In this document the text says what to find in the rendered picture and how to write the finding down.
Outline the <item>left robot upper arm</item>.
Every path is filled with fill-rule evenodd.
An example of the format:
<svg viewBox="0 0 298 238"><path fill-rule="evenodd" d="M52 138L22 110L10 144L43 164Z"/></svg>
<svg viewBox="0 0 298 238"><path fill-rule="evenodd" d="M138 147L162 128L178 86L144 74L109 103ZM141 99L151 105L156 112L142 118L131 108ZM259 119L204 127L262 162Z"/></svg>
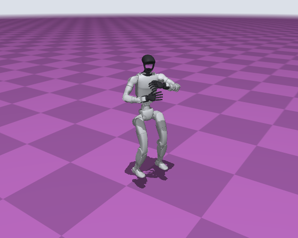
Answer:
<svg viewBox="0 0 298 238"><path fill-rule="evenodd" d="M158 76L158 81L161 83L169 83L169 84L174 84L175 82L173 82L171 79L169 79L168 77L166 77L164 74L160 73L157 74ZM180 87L178 87L178 89L176 90L176 92L178 92L180 89Z"/></svg>

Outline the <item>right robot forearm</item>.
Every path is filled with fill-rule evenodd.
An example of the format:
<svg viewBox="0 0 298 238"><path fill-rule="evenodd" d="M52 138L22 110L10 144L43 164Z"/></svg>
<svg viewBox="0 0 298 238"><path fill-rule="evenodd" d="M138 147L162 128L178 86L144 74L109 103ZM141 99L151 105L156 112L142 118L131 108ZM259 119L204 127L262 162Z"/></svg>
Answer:
<svg viewBox="0 0 298 238"><path fill-rule="evenodd" d="M132 103L142 103L144 101L146 101L146 97L134 97L134 96L129 96L127 94L125 94L123 96L123 100Z"/></svg>

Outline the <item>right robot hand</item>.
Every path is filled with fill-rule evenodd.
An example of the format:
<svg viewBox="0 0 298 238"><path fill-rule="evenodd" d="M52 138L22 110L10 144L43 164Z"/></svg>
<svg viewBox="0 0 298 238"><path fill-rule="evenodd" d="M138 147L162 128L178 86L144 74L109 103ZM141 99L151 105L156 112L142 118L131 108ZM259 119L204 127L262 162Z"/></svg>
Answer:
<svg viewBox="0 0 298 238"><path fill-rule="evenodd" d="M142 97L146 97L146 101L144 101L144 102L148 102L149 100L150 101L159 101L159 100L162 100L162 99L156 99L156 98L163 98L162 96L160 96L160 95L163 95L163 94L158 94L158 93L161 93L161 91L160 92L153 93L156 90L157 89L153 90L149 95L142 96ZM160 97L156 97L156 96L160 96Z"/></svg>

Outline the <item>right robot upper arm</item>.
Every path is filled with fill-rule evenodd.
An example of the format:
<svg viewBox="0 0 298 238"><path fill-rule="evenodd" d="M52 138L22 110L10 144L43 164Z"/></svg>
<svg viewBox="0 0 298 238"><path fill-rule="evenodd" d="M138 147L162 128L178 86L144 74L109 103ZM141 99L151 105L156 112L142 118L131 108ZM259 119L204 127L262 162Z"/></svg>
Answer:
<svg viewBox="0 0 298 238"><path fill-rule="evenodd" d="M132 91L132 89L133 89L133 87L134 87L134 84L136 84L137 81L138 81L138 76L137 76L137 75L136 75L136 76L132 76L132 77L130 77L130 78L128 79L128 83L127 83L127 86L126 86L126 88L125 88L125 91L124 91L123 96L124 96L125 94L129 95L129 94L131 93L131 91ZM124 101L125 101L125 100L124 100ZM127 101L125 101L125 102L127 102ZM127 103L128 103L128 102L127 102Z"/></svg>

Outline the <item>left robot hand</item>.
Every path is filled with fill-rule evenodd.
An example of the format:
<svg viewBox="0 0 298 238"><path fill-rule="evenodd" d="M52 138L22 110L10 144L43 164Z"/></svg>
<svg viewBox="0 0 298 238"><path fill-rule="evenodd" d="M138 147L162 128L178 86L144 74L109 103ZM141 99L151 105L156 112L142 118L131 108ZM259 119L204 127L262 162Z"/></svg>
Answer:
<svg viewBox="0 0 298 238"><path fill-rule="evenodd" d="M149 83L149 87L150 86L152 86L151 88L154 87L152 90L157 89L157 88L163 88L163 89L166 89L166 90L169 89L169 87L166 86L166 83L165 82L164 83L161 83L161 82L156 81L156 80L153 80L152 82L150 82Z"/></svg>

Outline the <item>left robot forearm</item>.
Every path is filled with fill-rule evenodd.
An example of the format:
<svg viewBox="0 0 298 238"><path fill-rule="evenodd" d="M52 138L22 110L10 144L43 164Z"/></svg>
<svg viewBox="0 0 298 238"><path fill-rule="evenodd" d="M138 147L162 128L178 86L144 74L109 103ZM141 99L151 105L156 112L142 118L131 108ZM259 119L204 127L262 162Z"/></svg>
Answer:
<svg viewBox="0 0 298 238"><path fill-rule="evenodd" d="M166 83L166 86L169 87L168 91L176 91L180 85L178 83L169 84Z"/></svg>

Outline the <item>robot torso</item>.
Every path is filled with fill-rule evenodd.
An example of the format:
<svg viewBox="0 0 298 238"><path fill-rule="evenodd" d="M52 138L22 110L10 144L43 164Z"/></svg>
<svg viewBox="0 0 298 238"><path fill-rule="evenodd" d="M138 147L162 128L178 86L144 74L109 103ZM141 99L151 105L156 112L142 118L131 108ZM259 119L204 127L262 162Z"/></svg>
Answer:
<svg viewBox="0 0 298 238"><path fill-rule="evenodd" d="M149 95L152 92L151 88L152 86L149 87L149 83L152 82L153 80L158 81L158 76L155 72L150 72L152 74L151 76L144 76L143 74L146 74L145 72L138 73L138 81L135 84L135 94L137 97L142 97L145 95ZM151 88L151 89L150 89ZM156 93L153 92L153 93ZM153 101L148 101L148 102L142 102L141 104L141 109L139 109L139 115L142 114L142 118L144 121L148 121L152 118L154 118L154 111L153 108L150 107L150 103Z"/></svg>

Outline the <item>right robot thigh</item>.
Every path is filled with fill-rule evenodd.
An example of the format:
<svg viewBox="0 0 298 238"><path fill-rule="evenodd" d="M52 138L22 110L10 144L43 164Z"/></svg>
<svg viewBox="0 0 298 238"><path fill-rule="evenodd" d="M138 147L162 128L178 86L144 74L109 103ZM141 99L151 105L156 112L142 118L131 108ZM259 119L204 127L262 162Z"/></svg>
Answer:
<svg viewBox="0 0 298 238"><path fill-rule="evenodd" d="M132 123L136 127L136 133L139 140L140 148L143 152L143 155L145 155L148 153L148 136L142 114L134 117Z"/></svg>

